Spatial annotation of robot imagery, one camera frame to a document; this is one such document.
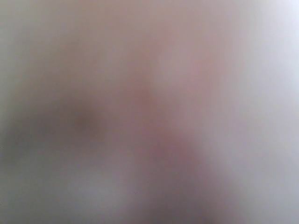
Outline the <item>pink plush teddy bear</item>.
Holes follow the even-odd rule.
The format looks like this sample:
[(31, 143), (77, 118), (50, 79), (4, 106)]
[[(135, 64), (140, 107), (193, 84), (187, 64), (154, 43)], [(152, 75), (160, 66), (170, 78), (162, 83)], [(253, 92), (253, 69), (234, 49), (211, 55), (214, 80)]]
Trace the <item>pink plush teddy bear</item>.
[(3, 224), (296, 224), (296, 0), (3, 0)]

